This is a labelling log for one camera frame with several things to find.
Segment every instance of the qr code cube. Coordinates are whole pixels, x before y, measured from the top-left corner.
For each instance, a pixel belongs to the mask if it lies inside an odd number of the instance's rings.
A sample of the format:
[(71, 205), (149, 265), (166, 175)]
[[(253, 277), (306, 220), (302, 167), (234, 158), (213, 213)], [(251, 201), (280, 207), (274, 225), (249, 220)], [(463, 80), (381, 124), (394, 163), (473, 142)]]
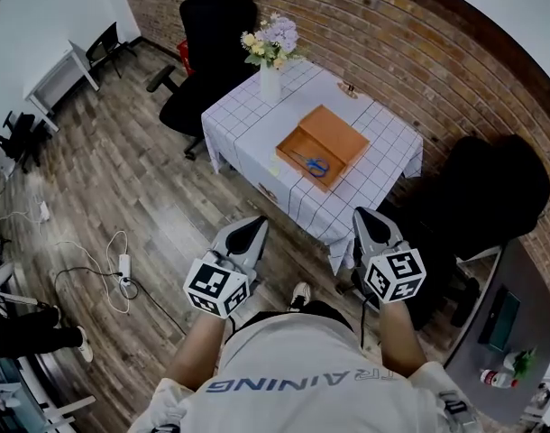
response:
[(364, 281), (383, 303), (388, 303), (414, 297), (425, 278), (419, 251), (411, 249), (372, 257)]
[(220, 318), (227, 318), (250, 295), (245, 274), (198, 258), (188, 272), (183, 290), (192, 306)]

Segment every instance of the checkered tablecloth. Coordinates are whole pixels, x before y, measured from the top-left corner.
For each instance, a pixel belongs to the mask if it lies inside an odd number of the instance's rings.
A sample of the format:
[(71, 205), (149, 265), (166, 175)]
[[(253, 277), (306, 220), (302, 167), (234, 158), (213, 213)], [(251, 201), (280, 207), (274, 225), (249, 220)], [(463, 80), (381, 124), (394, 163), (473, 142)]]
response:
[[(341, 79), (306, 61), (281, 71), (276, 104), (261, 101), (259, 73), (235, 88), (202, 116), (215, 171), (228, 161), (273, 203), (315, 238), (329, 245), (334, 273), (353, 267), (353, 210), (377, 208), (399, 175), (419, 176), (421, 136), (390, 110), (359, 94), (349, 98)], [(370, 140), (365, 154), (324, 193), (281, 160), (275, 147), (298, 121), (323, 104)]]

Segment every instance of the blue scissors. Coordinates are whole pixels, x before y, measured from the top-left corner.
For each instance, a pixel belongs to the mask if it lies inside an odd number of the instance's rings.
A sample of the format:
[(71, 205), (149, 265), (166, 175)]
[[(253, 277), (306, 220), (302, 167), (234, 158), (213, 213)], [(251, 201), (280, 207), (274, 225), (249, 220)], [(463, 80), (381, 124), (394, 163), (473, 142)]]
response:
[(315, 157), (315, 159), (309, 159), (308, 157), (305, 157), (298, 152), (291, 152), (296, 154), (305, 162), (305, 164), (307, 165), (307, 170), (314, 177), (323, 178), (327, 174), (327, 171), (329, 170), (329, 164), (324, 159), (321, 159), (319, 157)]

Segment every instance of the plastic bottle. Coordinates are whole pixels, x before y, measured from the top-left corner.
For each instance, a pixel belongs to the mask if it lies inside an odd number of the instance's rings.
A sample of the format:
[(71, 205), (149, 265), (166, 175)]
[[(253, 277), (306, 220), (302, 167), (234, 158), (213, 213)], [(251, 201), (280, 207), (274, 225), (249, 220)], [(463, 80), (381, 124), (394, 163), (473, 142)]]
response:
[(511, 373), (497, 371), (481, 371), (480, 380), (486, 385), (491, 385), (496, 388), (515, 388), (518, 381), (513, 378)]

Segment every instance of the open box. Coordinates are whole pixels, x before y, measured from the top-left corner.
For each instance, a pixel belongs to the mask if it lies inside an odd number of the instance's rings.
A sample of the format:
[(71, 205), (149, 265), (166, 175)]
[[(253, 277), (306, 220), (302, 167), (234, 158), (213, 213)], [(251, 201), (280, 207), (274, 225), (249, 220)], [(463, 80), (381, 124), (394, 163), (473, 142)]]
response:
[[(365, 151), (369, 140), (325, 106), (313, 109), (276, 148), (277, 155), (327, 192)], [(323, 159), (329, 165), (324, 176), (309, 173), (308, 159)]]

